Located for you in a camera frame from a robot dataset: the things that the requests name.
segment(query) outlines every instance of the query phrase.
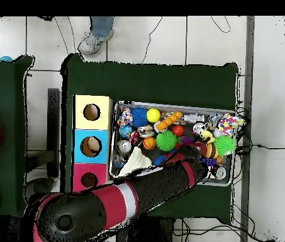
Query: round hole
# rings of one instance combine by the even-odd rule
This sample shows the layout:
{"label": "round hole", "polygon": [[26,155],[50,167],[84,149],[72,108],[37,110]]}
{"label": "round hole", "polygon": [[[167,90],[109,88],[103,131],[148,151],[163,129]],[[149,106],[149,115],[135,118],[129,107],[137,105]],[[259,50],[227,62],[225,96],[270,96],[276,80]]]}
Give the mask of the round hole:
{"label": "round hole", "polygon": [[97,120],[101,114],[99,107],[95,104],[88,104],[83,110],[84,118],[86,120]]}
{"label": "round hole", "polygon": [[102,150],[101,141],[95,136],[85,137],[81,142],[81,151],[83,155],[93,158]]}
{"label": "round hole", "polygon": [[85,173],[81,178],[81,182],[86,188],[95,187],[98,184],[98,178],[94,173]]}
{"label": "round hole", "polygon": [[69,214],[64,214],[57,220],[57,228],[61,231],[70,231],[74,226],[75,219]]}

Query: yellow ball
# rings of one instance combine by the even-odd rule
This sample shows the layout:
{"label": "yellow ball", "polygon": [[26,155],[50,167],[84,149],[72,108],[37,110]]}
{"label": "yellow ball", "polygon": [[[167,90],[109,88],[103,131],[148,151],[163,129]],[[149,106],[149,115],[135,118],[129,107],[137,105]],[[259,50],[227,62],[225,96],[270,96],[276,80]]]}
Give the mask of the yellow ball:
{"label": "yellow ball", "polygon": [[150,108],[147,112],[147,120],[149,122],[158,122],[160,118],[160,112],[156,108]]}

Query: orange ball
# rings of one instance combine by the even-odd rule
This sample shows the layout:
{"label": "orange ball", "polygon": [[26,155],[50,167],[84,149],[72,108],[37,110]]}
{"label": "orange ball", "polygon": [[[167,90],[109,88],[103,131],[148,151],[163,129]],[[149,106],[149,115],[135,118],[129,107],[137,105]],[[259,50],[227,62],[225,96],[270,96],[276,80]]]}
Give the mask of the orange ball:
{"label": "orange ball", "polygon": [[142,141],[143,147],[147,150],[155,148],[155,139],[153,137],[144,138]]}

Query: green table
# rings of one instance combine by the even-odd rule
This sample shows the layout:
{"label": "green table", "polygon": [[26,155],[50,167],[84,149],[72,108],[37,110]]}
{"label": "green table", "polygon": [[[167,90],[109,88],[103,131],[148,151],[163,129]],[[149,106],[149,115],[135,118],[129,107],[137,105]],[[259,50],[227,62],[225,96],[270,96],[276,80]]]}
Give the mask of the green table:
{"label": "green table", "polygon": [[0,62],[0,215],[21,216],[25,171],[24,77],[33,58]]}
{"label": "green table", "polygon": [[[72,96],[101,95],[118,100],[182,105],[190,107],[235,109],[235,82],[238,68],[234,63],[223,67],[157,64],[119,64],[83,62],[80,55],[69,55],[62,64],[62,104],[66,104],[66,136],[62,132],[62,163],[65,163],[65,190],[70,185],[72,140]],[[230,222],[232,186],[200,185],[154,209],[151,216],[219,217]]]}

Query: person's foot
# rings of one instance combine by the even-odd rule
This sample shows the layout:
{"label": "person's foot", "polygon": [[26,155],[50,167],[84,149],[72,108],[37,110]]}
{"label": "person's foot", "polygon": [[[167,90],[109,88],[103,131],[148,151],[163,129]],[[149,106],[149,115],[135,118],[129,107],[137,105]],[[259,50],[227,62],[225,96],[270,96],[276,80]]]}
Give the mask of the person's foot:
{"label": "person's foot", "polygon": [[92,55],[96,53],[102,46],[103,43],[108,41],[113,35],[113,30],[110,31],[107,37],[95,37],[93,33],[90,33],[88,37],[86,37],[78,47],[80,53],[84,55]]}

